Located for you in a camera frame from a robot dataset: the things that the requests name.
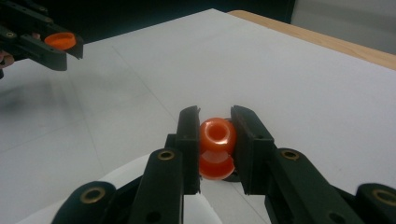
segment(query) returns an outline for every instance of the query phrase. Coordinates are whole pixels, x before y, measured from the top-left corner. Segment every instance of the orange object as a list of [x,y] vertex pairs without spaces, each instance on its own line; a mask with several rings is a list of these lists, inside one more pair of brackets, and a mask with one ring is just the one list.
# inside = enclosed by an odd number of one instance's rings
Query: orange object
[[232,174],[233,170],[233,158],[231,156],[229,156],[227,160],[219,163],[206,161],[200,157],[199,173],[203,178],[221,180]]
[[233,170],[236,131],[227,119],[213,118],[200,127],[200,174],[206,179],[224,179]]
[[72,33],[57,33],[49,35],[44,42],[55,49],[71,49],[76,45],[76,37]]
[[227,151],[233,154],[236,131],[227,119],[213,118],[202,123],[200,127],[201,153],[206,150]]

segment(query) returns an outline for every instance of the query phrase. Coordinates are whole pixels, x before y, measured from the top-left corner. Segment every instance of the white table surface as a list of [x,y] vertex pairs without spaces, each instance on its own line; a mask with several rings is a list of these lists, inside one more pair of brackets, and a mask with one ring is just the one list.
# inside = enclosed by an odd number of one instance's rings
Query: white table surface
[[[0,81],[0,223],[163,147],[181,109],[254,110],[278,147],[350,193],[396,188],[396,71],[208,10],[85,46],[54,72],[28,60]],[[263,197],[203,181],[223,223],[269,223]]]

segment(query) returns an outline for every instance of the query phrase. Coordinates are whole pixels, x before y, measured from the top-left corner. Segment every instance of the white wall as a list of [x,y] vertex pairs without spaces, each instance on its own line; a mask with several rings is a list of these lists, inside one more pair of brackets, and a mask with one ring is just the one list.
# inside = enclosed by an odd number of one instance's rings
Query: white wall
[[396,54],[396,0],[296,0],[291,23]]

